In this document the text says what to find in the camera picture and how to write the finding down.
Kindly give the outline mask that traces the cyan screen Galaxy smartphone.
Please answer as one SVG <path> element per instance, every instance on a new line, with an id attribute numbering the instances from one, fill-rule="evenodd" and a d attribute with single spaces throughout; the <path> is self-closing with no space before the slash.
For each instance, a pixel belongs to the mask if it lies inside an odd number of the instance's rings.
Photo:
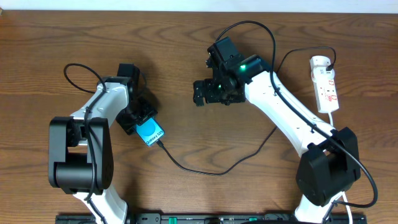
<path id="1" fill-rule="evenodd" d="M 148 119 L 142 125 L 137 124 L 135 126 L 135 131 L 147 146 L 153 145 L 155 142 L 160 140 L 165 134 L 163 128 L 158 124 L 158 122 L 154 118 Z"/>

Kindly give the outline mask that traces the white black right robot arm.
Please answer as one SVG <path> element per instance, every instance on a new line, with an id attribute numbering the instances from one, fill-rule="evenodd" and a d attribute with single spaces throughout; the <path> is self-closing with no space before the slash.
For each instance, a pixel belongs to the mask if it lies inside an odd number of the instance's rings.
<path id="1" fill-rule="evenodd" d="M 335 129 L 299 102 L 258 55 L 245 57 L 229 37 L 208 47 L 212 78 L 193 84 L 193 101 L 250 102 L 285 134 L 300 157 L 296 174 L 303 196 L 294 211 L 299 222 L 323 223 L 333 206 L 361 177 L 358 140 L 349 128 Z"/>

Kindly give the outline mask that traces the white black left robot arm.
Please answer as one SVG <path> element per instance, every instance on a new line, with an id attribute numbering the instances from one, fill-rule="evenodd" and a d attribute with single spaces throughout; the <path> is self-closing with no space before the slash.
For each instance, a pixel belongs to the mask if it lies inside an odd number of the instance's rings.
<path id="1" fill-rule="evenodd" d="M 135 223 L 136 216 L 112 184 L 114 172 L 110 127 L 118 123 L 147 146 L 165 132 L 156 109 L 139 89 L 141 71 L 119 65 L 115 76 L 99 77 L 92 97 L 70 116 L 49 124 L 49 183 L 82 201 L 89 215 L 58 215 L 56 223 Z"/>

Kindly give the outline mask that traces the white USB charger plug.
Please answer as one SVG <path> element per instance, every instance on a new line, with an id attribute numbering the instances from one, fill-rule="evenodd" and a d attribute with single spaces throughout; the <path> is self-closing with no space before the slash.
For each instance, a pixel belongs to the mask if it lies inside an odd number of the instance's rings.
<path id="1" fill-rule="evenodd" d="M 312 69 L 311 78 L 314 83 L 325 82 L 327 80 L 333 80 L 335 77 L 335 71 L 327 70 L 327 67 L 315 67 Z"/>

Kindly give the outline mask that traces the white power strip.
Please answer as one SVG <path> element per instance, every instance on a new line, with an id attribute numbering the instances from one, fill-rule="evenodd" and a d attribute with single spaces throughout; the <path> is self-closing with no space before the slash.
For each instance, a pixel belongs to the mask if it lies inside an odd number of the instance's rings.
<path id="1" fill-rule="evenodd" d="M 310 59 L 311 72 L 315 67 L 327 67 L 327 70 L 332 70 L 333 68 L 328 68 L 330 65 L 331 60 L 325 56 L 316 55 Z M 320 83 L 313 82 L 313 85 L 319 113 L 332 113 L 339 109 L 334 79 Z"/>

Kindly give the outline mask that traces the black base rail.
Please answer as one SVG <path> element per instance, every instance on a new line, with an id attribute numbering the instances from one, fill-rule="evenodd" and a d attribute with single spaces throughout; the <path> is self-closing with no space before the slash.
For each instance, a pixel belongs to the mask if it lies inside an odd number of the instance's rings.
<path id="1" fill-rule="evenodd" d="M 141 213 L 133 218 L 127 217 L 125 223 L 133 224 L 237 224 L 237 223 L 303 223 L 293 215 L 286 213 L 268 213 L 265 215 L 161 215 L 159 213 Z M 57 215 L 56 224 L 89 224 L 96 223 L 94 215 Z M 324 223 L 349 223 L 347 215 L 334 214 Z M 354 214 L 353 223 L 367 224 L 365 215 Z"/>

